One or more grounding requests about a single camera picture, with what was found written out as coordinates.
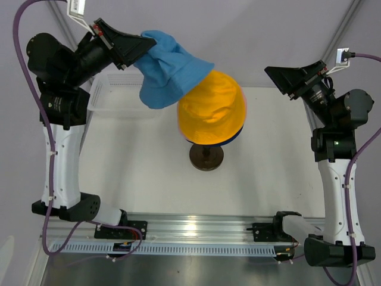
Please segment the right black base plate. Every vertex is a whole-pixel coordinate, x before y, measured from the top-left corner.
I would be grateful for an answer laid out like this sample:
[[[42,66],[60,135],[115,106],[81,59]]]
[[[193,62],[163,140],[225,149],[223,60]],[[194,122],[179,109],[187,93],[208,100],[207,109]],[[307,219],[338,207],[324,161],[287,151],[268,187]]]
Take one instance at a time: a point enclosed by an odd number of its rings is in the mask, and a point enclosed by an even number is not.
[[[275,228],[273,223],[253,223],[251,227],[246,228],[252,233],[256,243],[292,243],[295,239],[290,235]]]

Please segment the white perforated plastic basket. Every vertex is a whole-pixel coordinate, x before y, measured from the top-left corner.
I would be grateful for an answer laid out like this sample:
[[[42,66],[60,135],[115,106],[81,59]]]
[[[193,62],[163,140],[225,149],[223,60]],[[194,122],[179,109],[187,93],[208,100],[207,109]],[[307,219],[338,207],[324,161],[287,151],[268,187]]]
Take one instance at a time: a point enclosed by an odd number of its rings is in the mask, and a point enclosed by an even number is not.
[[[148,108],[139,98],[143,75],[138,71],[108,71],[96,75],[88,110],[107,118],[153,119],[160,110]]]

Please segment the aluminium mounting rail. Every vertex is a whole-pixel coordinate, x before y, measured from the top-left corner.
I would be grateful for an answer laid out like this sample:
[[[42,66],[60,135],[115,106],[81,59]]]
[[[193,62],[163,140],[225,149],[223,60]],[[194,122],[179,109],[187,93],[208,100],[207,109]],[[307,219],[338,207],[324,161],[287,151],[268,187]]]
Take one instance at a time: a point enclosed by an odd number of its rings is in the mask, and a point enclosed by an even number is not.
[[[272,216],[222,216],[129,213],[129,220],[144,220],[148,234],[144,243],[252,244],[253,223],[270,223]],[[49,220],[48,241],[65,240],[74,223],[53,217]],[[81,223],[70,241],[96,241],[95,225]]]

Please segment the light blue bucket hat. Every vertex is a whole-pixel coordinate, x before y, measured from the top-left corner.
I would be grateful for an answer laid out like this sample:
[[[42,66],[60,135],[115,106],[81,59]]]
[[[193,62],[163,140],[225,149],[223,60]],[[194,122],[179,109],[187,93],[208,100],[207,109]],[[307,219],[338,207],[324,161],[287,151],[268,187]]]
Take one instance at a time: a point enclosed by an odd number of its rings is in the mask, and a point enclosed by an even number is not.
[[[150,109],[163,109],[178,102],[214,68],[213,63],[190,54],[167,33],[146,30],[141,36],[156,41],[133,64],[143,74],[139,98]]]

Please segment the right aluminium frame post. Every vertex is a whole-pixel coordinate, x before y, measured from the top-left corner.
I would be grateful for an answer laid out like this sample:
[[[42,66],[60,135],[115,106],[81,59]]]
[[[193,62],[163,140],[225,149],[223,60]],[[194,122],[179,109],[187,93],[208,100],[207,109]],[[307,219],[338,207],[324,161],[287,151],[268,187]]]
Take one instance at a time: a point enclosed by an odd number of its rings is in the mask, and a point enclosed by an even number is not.
[[[324,52],[321,56],[321,60],[325,63],[328,63],[332,57],[336,47],[341,42],[342,38],[345,36],[350,25],[356,18],[360,9],[362,8],[365,0],[352,0],[349,7],[346,9],[343,17],[339,20],[337,28],[334,30],[333,35],[330,37],[330,40],[327,44],[327,47],[324,49]]]

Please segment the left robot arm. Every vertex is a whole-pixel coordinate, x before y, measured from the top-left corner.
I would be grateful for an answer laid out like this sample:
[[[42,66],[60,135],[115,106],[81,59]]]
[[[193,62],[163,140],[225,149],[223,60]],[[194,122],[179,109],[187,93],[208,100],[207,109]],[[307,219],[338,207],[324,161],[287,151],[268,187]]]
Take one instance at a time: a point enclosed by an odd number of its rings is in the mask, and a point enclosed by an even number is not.
[[[155,44],[152,38],[119,32],[101,19],[94,22],[76,50],[48,33],[29,40],[27,66],[40,91],[40,120],[47,147],[46,186],[42,198],[32,204],[34,214],[69,222],[93,221],[108,225],[114,238],[127,235],[124,210],[79,189],[80,144],[90,99],[82,85],[110,64],[120,70],[131,66]]]

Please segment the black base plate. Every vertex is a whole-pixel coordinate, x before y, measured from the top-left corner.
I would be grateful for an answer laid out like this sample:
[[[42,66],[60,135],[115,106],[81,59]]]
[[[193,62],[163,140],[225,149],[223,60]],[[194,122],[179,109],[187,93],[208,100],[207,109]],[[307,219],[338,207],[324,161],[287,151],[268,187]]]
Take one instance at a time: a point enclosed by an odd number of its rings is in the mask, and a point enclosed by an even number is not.
[[[292,243],[295,239],[290,235],[275,228],[273,223],[253,223],[251,227],[246,228],[252,233],[256,243]]]
[[[140,236],[136,229],[140,230],[142,233],[142,239],[146,239],[148,233],[147,227],[148,222],[144,220],[130,220],[127,223],[130,229],[117,229],[117,228],[107,228],[104,226],[96,227],[94,232],[94,238],[105,239],[105,240],[139,240]]]

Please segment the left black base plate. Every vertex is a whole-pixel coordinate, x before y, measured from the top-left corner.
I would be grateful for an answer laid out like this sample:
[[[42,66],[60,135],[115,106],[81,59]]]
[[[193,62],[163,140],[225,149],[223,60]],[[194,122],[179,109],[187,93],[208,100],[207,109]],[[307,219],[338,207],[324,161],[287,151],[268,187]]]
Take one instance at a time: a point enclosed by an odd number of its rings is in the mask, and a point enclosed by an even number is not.
[[[148,233],[147,227],[148,222],[144,220],[130,220],[127,223],[130,229],[117,229],[117,228],[107,228],[104,226],[96,227],[94,232],[94,238],[105,239],[105,240],[139,240],[140,236],[136,229],[140,230],[142,233],[142,239],[146,239]]]

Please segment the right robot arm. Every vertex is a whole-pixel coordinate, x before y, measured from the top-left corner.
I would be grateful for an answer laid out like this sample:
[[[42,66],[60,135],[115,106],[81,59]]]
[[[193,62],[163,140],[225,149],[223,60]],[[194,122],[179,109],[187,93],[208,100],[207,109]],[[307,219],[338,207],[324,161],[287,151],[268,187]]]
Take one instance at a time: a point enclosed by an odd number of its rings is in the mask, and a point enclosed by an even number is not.
[[[373,99],[362,89],[336,97],[322,61],[300,68],[268,66],[264,71],[283,95],[303,99],[323,124],[313,130],[311,149],[323,184],[324,228],[318,230],[297,212],[277,212],[272,236],[296,239],[310,266],[355,268],[373,261],[376,250],[362,233],[354,186],[355,130],[368,122]]]

